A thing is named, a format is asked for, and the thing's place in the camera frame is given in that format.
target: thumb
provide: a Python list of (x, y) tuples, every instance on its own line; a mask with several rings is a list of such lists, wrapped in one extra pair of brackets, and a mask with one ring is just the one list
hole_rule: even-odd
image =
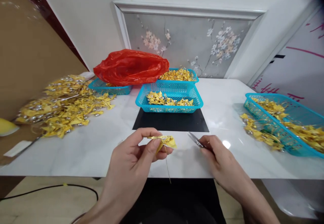
[(161, 139), (154, 139), (151, 140), (144, 148), (144, 151), (141, 155), (141, 158), (138, 160), (138, 164), (148, 167), (148, 169), (151, 166), (151, 163), (153, 161), (153, 158), (156, 154), (156, 151), (160, 145)]
[(204, 157), (207, 159), (212, 173), (217, 172), (216, 165), (218, 163), (216, 161), (215, 155), (210, 150), (207, 150), (206, 148), (201, 148), (200, 151), (204, 155)]

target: scissors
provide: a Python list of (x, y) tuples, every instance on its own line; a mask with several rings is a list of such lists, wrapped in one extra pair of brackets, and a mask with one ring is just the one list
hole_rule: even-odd
[(188, 131), (188, 135), (190, 137), (190, 139), (192, 139), (194, 141), (194, 143), (196, 143), (197, 146), (199, 146), (200, 148), (205, 148), (205, 146), (203, 146), (200, 142), (199, 139), (190, 131)]

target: floor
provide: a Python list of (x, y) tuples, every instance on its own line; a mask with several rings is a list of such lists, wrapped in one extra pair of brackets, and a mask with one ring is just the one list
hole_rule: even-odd
[[(63, 183), (79, 184), (102, 191), (104, 179), (80, 177), (25, 177), (9, 194), (17, 195), (34, 189)], [(254, 181), (281, 223), (310, 224), (311, 220), (291, 218), (282, 213), (275, 205), (262, 181)], [(216, 185), (221, 208), (227, 224), (243, 224), (243, 212), (240, 204), (229, 196), (220, 186)], [(87, 189), (62, 186), (38, 191), (25, 196), (0, 202), (1, 224), (69, 224), (75, 217), (89, 210), (96, 202), (95, 194)]]

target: left hand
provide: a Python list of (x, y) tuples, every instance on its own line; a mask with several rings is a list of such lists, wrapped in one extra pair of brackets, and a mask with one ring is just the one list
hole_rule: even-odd
[(124, 215), (130, 210), (143, 190), (151, 163), (165, 159), (173, 151), (162, 147), (156, 154), (161, 139), (138, 146), (143, 137), (159, 135), (161, 132), (154, 128), (139, 128), (114, 149), (99, 202), (113, 204)]

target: black cable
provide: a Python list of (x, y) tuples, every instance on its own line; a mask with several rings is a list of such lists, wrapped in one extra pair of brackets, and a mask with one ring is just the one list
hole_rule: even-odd
[(10, 197), (6, 197), (6, 198), (1, 198), (1, 200), (7, 200), (7, 199), (12, 199), (12, 198), (16, 198), (16, 197), (20, 197), (20, 196), (23, 196), (23, 195), (26, 195), (26, 194), (30, 194), (30, 193), (33, 193), (33, 192), (36, 192), (36, 191), (39, 191), (39, 190), (44, 190), (44, 189), (50, 189), (50, 188), (55, 188), (55, 187), (61, 187), (61, 186), (75, 186), (75, 187), (80, 187), (80, 188), (84, 188), (84, 189), (89, 189), (91, 190), (92, 192), (94, 192), (96, 194), (96, 199), (98, 201), (99, 199), (99, 196), (98, 196), (98, 193), (97, 191), (95, 191), (94, 189), (92, 188), (89, 188), (89, 187), (86, 187), (86, 186), (82, 186), (82, 185), (77, 185), (77, 184), (60, 184), (60, 185), (53, 185), (53, 186), (48, 186), (48, 187), (44, 187), (44, 188), (40, 188), (40, 189), (36, 189), (36, 190), (33, 190), (33, 191), (29, 191), (27, 193), (23, 193), (23, 194), (19, 194), (19, 195), (14, 195), (14, 196), (10, 196)]

